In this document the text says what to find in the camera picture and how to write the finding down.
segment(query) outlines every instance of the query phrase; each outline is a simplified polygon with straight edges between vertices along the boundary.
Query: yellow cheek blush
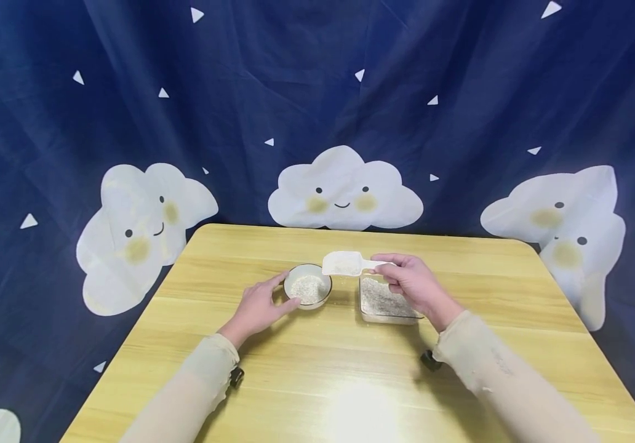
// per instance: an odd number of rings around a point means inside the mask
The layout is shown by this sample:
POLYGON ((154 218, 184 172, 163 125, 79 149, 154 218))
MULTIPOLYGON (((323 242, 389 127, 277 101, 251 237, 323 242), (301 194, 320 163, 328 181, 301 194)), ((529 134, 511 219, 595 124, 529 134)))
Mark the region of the yellow cheek blush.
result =
POLYGON ((554 262, 564 269, 574 269, 581 265, 583 256, 580 248, 572 242, 562 242, 554 247, 554 262))
POLYGON ((149 253, 150 242, 143 237, 131 239, 123 250, 123 256, 125 256, 126 261, 131 265, 139 265, 144 262, 145 259, 148 258, 149 253))
POLYGON ((357 197, 354 205, 360 212, 370 212, 377 208, 377 199, 372 195, 365 194, 357 197))
POLYGON ((551 208, 534 211, 530 219, 540 228, 556 228, 563 221, 559 211, 551 208))
POLYGON ((320 197, 310 197, 305 201, 305 207, 314 214, 320 214, 327 210, 327 201, 320 197))
POLYGON ((171 225, 177 223, 177 220, 180 218, 177 205, 172 201, 166 201, 163 207, 165 210, 165 220, 171 225))

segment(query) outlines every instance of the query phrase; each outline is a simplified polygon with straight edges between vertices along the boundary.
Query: white measuring scoop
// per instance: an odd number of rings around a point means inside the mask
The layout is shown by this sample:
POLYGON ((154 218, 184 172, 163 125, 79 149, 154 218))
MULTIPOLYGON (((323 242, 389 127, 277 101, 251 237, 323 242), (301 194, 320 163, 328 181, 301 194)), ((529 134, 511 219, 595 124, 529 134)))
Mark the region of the white measuring scoop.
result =
POLYGON ((387 263, 390 261, 364 260, 361 253, 356 251, 333 251, 322 259, 322 274, 356 277, 365 269, 374 269, 387 263))

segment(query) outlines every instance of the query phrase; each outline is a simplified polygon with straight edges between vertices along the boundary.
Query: round bowl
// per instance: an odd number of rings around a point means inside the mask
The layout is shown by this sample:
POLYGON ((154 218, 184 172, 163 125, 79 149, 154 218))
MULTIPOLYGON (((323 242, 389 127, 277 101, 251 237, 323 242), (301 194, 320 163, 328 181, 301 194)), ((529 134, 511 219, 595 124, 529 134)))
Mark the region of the round bowl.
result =
POLYGON ((328 275, 322 275, 322 267, 313 265, 312 263, 305 263, 304 265, 298 265, 290 270, 286 280, 283 283, 283 289, 286 291, 288 298, 294 298, 294 284, 295 281, 304 276, 316 276, 322 281, 322 289, 319 291, 321 299, 314 303, 303 303, 300 300, 300 306, 298 309, 304 309, 309 311, 310 309, 317 309, 327 302, 327 296, 330 295, 332 290, 332 278, 328 275))

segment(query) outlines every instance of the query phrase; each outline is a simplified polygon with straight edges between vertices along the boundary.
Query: hand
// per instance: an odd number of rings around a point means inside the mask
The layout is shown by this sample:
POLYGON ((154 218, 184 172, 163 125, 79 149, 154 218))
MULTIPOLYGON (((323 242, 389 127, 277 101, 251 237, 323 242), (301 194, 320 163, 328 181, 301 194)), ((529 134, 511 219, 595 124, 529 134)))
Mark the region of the hand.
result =
POLYGON ((401 253, 378 253, 372 260, 391 261, 397 265, 379 265, 374 271, 384 277, 392 293, 403 295, 411 308, 424 314, 438 332, 443 332, 464 311, 421 258, 401 253))
POLYGON ((285 314, 295 311, 300 306, 299 298, 291 298, 277 306, 273 303, 273 290, 286 276, 288 271, 244 289, 236 313, 217 332, 239 349, 253 334, 266 330, 285 314))

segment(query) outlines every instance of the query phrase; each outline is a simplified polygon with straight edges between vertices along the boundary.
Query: left hand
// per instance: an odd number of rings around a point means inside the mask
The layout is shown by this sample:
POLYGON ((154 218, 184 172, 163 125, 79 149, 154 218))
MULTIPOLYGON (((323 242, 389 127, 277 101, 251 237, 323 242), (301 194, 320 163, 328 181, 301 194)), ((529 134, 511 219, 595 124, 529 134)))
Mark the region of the left hand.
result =
POLYGON ((299 298, 291 298, 277 306, 273 303, 273 291, 286 276, 288 271, 244 289, 236 313, 217 332, 239 349, 253 334, 266 330, 281 317, 295 311, 300 306, 299 298))

